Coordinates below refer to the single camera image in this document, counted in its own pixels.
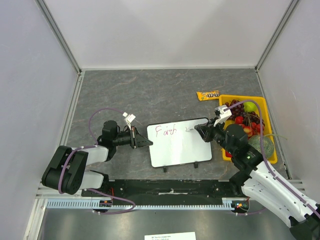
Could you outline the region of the magenta whiteboard marker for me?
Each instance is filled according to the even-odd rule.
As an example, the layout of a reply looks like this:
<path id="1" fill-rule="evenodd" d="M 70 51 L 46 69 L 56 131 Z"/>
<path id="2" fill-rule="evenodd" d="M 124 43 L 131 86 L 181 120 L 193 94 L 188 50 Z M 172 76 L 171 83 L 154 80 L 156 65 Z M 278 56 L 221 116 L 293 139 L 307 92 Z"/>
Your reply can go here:
<path id="1" fill-rule="evenodd" d="M 190 132 L 190 131 L 193 131 L 193 130 L 195 130 L 195 128 L 194 127 L 192 127 L 192 128 L 186 128 L 186 132 Z"/>

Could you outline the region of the white whiteboard black frame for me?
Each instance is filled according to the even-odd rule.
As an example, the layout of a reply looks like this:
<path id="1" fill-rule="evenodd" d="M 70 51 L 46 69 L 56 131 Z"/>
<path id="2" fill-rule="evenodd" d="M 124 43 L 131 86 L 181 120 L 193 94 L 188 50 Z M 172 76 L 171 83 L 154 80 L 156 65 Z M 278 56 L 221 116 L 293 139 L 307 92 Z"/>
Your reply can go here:
<path id="1" fill-rule="evenodd" d="M 211 144 L 204 142 L 196 130 L 186 131 L 186 128 L 193 128 L 208 121 L 203 117 L 148 125 L 147 138 L 153 142 L 153 145 L 149 146 L 152 167 L 210 161 Z"/>

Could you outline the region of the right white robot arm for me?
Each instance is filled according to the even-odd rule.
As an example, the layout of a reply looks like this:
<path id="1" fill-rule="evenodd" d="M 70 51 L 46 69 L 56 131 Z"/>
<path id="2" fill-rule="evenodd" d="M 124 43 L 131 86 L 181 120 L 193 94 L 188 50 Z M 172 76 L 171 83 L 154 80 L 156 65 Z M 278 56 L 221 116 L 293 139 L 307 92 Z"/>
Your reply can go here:
<path id="1" fill-rule="evenodd" d="M 320 205 L 298 190 L 265 161 L 248 143 L 248 135 L 237 124 L 199 124 L 194 127 L 204 142 L 215 141 L 232 156 L 238 172 L 230 178 L 229 191 L 245 195 L 280 218 L 297 240 L 320 238 Z"/>

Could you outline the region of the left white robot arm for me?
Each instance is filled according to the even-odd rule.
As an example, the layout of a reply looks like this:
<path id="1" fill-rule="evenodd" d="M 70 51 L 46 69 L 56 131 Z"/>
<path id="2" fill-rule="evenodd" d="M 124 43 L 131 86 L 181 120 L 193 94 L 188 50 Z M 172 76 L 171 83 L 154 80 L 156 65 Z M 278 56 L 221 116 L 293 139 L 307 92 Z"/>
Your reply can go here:
<path id="1" fill-rule="evenodd" d="M 125 145 L 137 149 L 152 146 L 153 142 L 142 136 L 135 126 L 126 126 L 121 130 L 116 121 L 108 120 L 103 124 L 97 144 L 77 148 L 60 145 L 45 169 L 41 183 L 60 194 L 74 195 L 80 189 L 92 188 L 95 194 L 104 197 L 110 191 L 104 174 L 86 171 L 86 167 L 110 161 L 117 147 Z"/>

